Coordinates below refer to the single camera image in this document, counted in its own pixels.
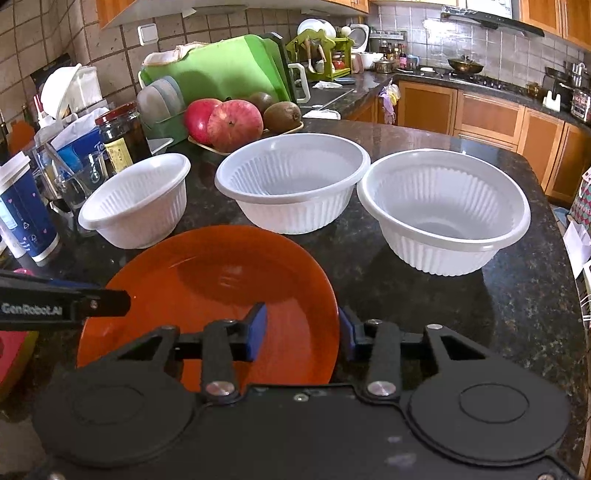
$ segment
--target paper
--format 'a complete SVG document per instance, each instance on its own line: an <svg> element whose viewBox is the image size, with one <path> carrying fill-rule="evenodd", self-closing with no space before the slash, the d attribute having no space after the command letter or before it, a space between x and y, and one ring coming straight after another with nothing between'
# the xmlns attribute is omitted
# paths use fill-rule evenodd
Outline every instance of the paper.
<svg viewBox="0 0 591 480"><path fill-rule="evenodd" d="M577 222L570 222L566 233L563 236L566 251L569 254L570 266L573 275L577 278L583 266L591 258L591 238L584 225Z"/></svg>

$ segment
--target range hood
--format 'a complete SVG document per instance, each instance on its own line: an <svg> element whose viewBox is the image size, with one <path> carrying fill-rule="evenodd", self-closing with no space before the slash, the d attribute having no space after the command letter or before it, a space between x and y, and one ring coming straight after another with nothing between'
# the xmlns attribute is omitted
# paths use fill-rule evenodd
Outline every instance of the range hood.
<svg viewBox="0 0 591 480"><path fill-rule="evenodd" d="M441 18L444 20L456 20L460 22L476 23L492 30L509 30L512 33L520 33L524 37L543 37L544 31L541 28L533 27L526 23L512 18L500 17L477 10L467 8L449 7L444 5L441 8Z"/></svg>

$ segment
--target light switch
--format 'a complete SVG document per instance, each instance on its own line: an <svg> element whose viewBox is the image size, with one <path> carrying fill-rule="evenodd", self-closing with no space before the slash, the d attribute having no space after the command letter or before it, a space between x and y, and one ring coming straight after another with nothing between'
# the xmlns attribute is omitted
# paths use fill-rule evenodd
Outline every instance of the light switch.
<svg viewBox="0 0 591 480"><path fill-rule="evenodd" d="M155 23L140 25L138 27L139 44L150 45L158 41L158 28Z"/></svg>

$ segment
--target white container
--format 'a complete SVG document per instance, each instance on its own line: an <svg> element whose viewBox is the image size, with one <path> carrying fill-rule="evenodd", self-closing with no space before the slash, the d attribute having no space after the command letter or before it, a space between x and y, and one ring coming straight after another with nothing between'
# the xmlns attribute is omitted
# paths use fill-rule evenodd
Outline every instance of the white container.
<svg viewBox="0 0 591 480"><path fill-rule="evenodd" d="M357 193L390 248L436 275L478 270L530 226L529 203L513 179L457 152L388 155L371 165Z"/></svg>
<svg viewBox="0 0 591 480"><path fill-rule="evenodd" d="M343 212L369 163L369 154L346 138L281 135L229 155L217 169L216 187L255 225L308 233Z"/></svg>
<svg viewBox="0 0 591 480"><path fill-rule="evenodd" d="M82 228L119 248L148 248L169 236L187 207L191 164L168 153L142 160L107 180L80 210Z"/></svg>

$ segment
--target wok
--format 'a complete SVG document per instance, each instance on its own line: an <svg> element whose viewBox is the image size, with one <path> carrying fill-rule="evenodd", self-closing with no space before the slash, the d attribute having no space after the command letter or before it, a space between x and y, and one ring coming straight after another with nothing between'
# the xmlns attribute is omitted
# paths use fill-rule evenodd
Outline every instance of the wok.
<svg viewBox="0 0 591 480"><path fill-rule="evenodd" d="M467 73L469 75L480 73L484 68L484 65L480 65L474 60L470 60L468 55L462 55L459 59L447 59L447 62L456 72Z"/></svg>

